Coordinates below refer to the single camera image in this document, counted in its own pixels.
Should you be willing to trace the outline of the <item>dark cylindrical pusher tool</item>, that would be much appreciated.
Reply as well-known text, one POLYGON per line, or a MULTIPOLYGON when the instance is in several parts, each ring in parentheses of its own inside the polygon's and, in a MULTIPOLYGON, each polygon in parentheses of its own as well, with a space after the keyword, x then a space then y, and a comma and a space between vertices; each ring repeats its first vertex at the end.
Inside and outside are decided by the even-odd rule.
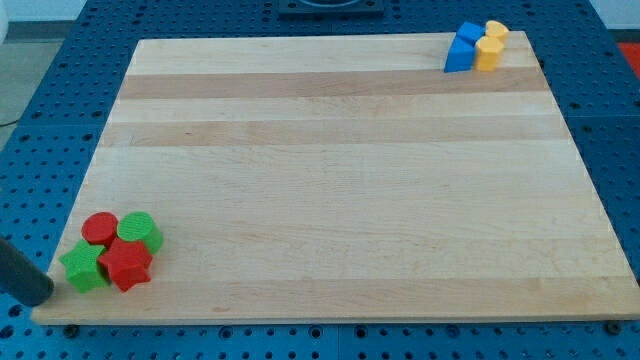
POLYGON ((1 238, 1 289, 28 307, 46 302, 54 282, 31 260, 1 238))

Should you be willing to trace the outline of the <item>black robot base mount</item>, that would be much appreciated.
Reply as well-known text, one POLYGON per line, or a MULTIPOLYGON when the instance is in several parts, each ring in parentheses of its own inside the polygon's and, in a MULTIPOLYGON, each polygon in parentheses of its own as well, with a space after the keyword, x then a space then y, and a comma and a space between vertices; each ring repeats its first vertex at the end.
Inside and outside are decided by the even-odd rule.
POLYGON ((379 14, 384 0, 276 0, 280 15, 379 14))

